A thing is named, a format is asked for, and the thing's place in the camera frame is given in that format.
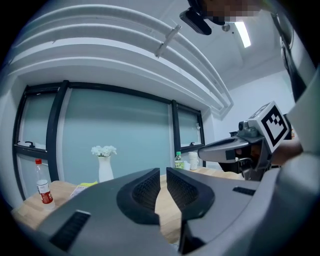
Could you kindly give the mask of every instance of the ceiling light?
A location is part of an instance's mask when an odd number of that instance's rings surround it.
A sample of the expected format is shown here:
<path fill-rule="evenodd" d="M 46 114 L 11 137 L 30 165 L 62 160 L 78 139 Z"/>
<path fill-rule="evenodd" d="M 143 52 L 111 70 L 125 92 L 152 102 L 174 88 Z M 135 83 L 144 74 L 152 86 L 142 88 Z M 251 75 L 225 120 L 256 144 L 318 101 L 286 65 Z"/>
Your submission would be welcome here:
<path fill-rule="evenodd" d="M 248 31 L 246 29 L 245 23 L 241 21 L 241 22 L 235 22 L 234 24 L 239 31 L 244 48 L 249 47 L 251 45 L 251 42 L 250 42 L 250 38 L 248 35 Z"/>

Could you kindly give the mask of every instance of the wooden table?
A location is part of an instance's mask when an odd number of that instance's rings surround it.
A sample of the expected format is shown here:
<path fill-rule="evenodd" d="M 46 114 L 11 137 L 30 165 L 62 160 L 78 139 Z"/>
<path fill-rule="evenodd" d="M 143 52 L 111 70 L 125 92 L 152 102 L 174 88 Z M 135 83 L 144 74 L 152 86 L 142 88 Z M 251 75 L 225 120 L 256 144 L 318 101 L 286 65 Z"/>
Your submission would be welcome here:
<path fill-rule="evenodd" d="M 193 172 L 220 178 L 242 179 L 241 174 L 204 167 Z M 160 216 L 161 233 L 169 243 L 175 243 L 180 237 L 181 212 L 167 190 L 166 175 L 160 176 L 160 187 L 161 190 L 156 199 L 155 212 Z M 76 185 L 64 181 L 54 181 L 51 183 L 50 191 L 56 208 L 63 205 L 69 199 L 75 188 Z M 35 193 L 26 199 L 21 207 L 13 209 L 11 213 L 16 220 L 36 229 L 51 211 L 43 209 L 41 196 Z"/>

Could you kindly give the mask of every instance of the red label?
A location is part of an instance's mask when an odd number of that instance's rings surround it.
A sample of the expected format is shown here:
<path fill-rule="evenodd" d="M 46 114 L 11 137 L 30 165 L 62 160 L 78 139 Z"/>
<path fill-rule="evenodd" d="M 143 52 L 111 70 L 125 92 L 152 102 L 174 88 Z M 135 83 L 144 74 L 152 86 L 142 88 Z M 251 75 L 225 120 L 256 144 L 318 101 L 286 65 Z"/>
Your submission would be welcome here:
<path fill-rule="evenodd" d="M 40 193 L 40 195 L 41 195 L 42 203 L 44 204 L 50 204 L 53 201 L 50 191 L 46 193 Z"/>

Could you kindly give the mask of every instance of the glass pane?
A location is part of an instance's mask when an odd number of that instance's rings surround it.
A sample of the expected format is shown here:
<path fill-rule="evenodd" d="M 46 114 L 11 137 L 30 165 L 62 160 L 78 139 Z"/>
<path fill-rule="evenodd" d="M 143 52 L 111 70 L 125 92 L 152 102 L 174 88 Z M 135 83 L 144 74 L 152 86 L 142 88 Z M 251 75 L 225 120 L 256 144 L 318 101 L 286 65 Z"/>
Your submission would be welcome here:
<path fill-rule="evenodd" d="M 62 165 L 66 182 L 99 181 L 94 146 L 114 146 L 113 177 L 170 166 L 168 105 L 141 97 L 73 89 L 64 119 Z"/>
<path fill-rule="evenodd" d="M 33 142 L 38 149 L 46 149 L 47 125 L 56 94 L 29 96 L 26 100 L 20 126 L 19 145 Z"/>
<path fill-rule="evenodd" d="M 180 143 L 181 147 L 201 144 L 200 130 L 198 129 L 197 115 L 178 110 L 179 128 L 180 128 Z"/>
<path fill-rule="evenodd" d="M 26 198 L 31 197 L 34 193 L 38 193 L 37 189 L 37 173 L 35 158 L 27 155 L 18 154 L 17 163 L 23 192 Z M 47 180 L 51 183 L 48 161 L 42 160 L 43 169 L 46 171 Z"/>

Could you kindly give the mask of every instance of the water bottle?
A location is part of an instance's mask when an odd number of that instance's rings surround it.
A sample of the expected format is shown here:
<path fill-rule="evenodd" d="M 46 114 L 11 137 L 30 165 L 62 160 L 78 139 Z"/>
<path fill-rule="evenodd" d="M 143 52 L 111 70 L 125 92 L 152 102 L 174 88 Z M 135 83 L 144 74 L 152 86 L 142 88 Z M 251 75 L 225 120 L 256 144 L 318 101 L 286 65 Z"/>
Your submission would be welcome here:
<path fill-rule="evenodd" d="M 46 171 L 44 170 L 41 159 L 35 160 L 35 172 L 37 177 L 36 186 L 41 196 L 43 208 L 45 210 L 52 210 L 55 208 L 56 204 L 50 193 Z"/>
<path fill-rule="evenodd" d="M 174 159 L 174 165 L 175 168 L 183 169 L 184 168 L 184 162 L 181 160 L 181 152 L 178 151 L 176 153 L 176 157 Z"/>

